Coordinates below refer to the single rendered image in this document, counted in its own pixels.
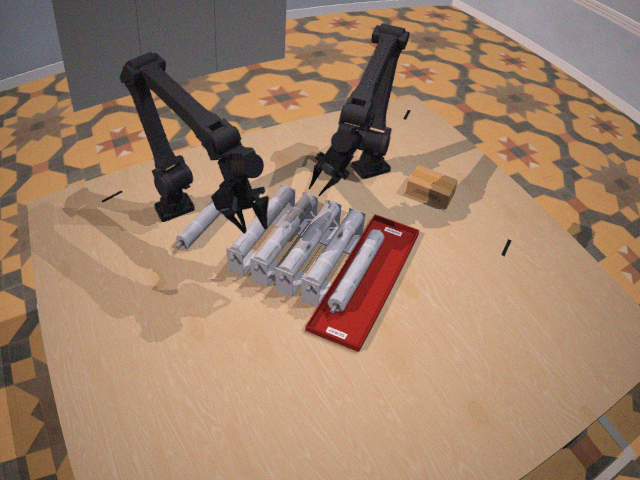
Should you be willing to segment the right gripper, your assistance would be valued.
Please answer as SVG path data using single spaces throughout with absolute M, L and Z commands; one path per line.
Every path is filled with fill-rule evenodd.
M 247 229 L 246 229 L 246 224 L 245 224 L 242 210 L 245 210 L 245 209 L 253 208 L 253 211 L 255 212 L 263 228 L 266 230 L 268 227 L 267 211 L 268 211 L 269 197 L 268 196 L 265 196 L 266 198 L 259 197 L 261 193 L 264 194 L 266 192 L 264 187 L 255 188 L 255 189 L 252 189 L 252 191 L 253 191 L 253 194 L 249 199 L 238 201 L 236 212 L 234 212 L 234 214 L 225 216 L 228 220 L 230 220 L 233 224 L 235 224 L 244 234 L 247 232 Z M 261 209 L 263 209 L 263 212 L 261 212 Z M 237 214 L 241 224 L 236 219 L 235 214 Z

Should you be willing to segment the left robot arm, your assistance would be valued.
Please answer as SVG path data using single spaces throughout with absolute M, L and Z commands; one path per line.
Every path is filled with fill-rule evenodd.
M 383 23 L 376 25 L 372 33 L 372 43 L 377 44 L 376 49 L 360 83 L 342 107 L 338 130 L 333 134 L 331 146 L 322 158 L 324 160 L 328 155 L 322 167 L 329 174 L 334 174 L 336 170 L 343 172 L 354 157 L 346 152 L 354 154 L 357 149 L 362 150 L 360 162 L 351 162 L 351 167 L 362 179 L 391 171 L 386 161 L 383 164 L 392 130 L 385 127 L 386 113 L 398 58 L 406 48 L 409 34 L 405 28 Z M 384 133 L 371 130 L 370 127 L 383 130 Z M 343 165 L 339 168 L 341 163 Z

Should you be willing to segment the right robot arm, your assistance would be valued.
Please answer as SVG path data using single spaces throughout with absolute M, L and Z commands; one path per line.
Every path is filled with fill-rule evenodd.
M 224 180 L 232 179 L 230 183 L 223 181 L 211 196 L 216 210 L 225 216 L 232 215 L 236 212 L 237 200 L 252 196 L 248 178 L 257 178 L 262 174 L 263 160 L 252 147 L 242 146 L 242 138 L 235 126 L 204 108 L 165 69 L 166 61 L 157 53 L 148 52 L 127 61 L 120 74 L 121 83 L 125 83 L 133 98 L 153 153 L 154 184 L 163 197 L 154 204 L 155 210 L 160 220 L 165 222 L 192 212 L 195 207 L 186 192 L 182 191 L 181 195 L 182 189 L 191 187 L 192 172 L 183 156 L 176 157 L 173 153 L 150 89 L 192 129 L 207 150 L 210 160 L 218 160 Z M 240 178 L 239 181 L 234 181 L 236 177 Z

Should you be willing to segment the brown cardboard box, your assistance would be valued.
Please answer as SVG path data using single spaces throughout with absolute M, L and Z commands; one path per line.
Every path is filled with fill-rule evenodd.
M 408 180 L 406 194 L 447 209 L 457 179 L 418 165 Z

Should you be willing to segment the red rectangular tray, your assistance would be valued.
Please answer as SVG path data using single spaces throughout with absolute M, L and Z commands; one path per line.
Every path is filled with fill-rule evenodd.
M 329 298 L 369 232 L 374 229 L 380 229 L 384 235 L 380 249 L 344 311 L 331 313 L 331 308 L 328 305 Z M 305 331 L 359 352 L 392 290 L 418 234 L 418 229 L 374 214 L 305 326 Z

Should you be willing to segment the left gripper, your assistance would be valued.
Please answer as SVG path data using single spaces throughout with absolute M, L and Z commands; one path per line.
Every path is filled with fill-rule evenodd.
M 315 179 L 315 178 L 316 178 L 317 176 L 319 176 L 319 175 L 320 175 L 320 173 L 321 173 L 321 172 L 322 172 L 322 170 L 323 170 L 322 165 L 324 164 L 324 162 L 325 162 L 325 161 L 324 161 L 322 158 L 323 158 L 323 156 L 324 156 L 324 155 L 325 155 L 324 153 L 320 152 L 320 153 L 318 153 L 318 154 L 316 155 L 316 157 L 314 158 L 315 160 L 317 159 L 319 162 L 314 166 L 313 177 L 312 177 L 312 181 L 311 181 L 311 183 L 310 183 L 309 188 L 311 188 L 311 187 L 313 186 L 313 184 L 314 184 L 314 183 L 315 183 L 315 181 L 317 180 L 317 179 Z M 322 170 L 321 170 L 321 169 L 322 169 Z M 319 171 L 321 171 L 321 172 L 319 173 Z M 323 170 L 323 171 L 325 171 L 325 170 Z M 325 171 L 325 172 L 326 172 L 326 171 Z M 326 172 L 326 173 L 327 173 L 327 172 Z M 337 174 L 336 174 L 336 173 L 337 173 Z M 329 174 L 329 173 L 327 173 L 327 174 Z M 333 186 L 333 185 L 335 185 L 336 183 L 338 183 L 338 182 L 339 182 L 339 180 L 340 180 L 341 178 L 344 178 L 344 180 L 346 180 L 346 178 L 348 177 L 348 175 L 349 175 L 349 174 L 350 174 L 350 172 L 349 172 L 348 170 L 346 170 L 346 169 L 345 169 L 345 171 L 344 171 L 344 172 L 340 172 L 339 170 L 337 170 L 337 171 L 335 172 L 335 174 L 333 174 L 333 175 L 332 175 L 332 174 L 329 174 L 330 176 L 332 176 L 332 178 L 331 178 L 331 179 L 330 179 L 330 181 L 327 183 L 327 185 L 323 188 L 323 190 L 320 192 L 319 196 L 320 196 L 320 195 L 321 195 L 325 190 L 327 190 L 327 189 L 328 189 L 328 188 L 330 188 L 331 186 Z M 340 176 L 339 176 L 339 175 L 340 175 Z M 317 178 L 318 178 L 318 177 L 317 177 Z M 314 182 L 314 183 L 313 183 L 313 182 Z

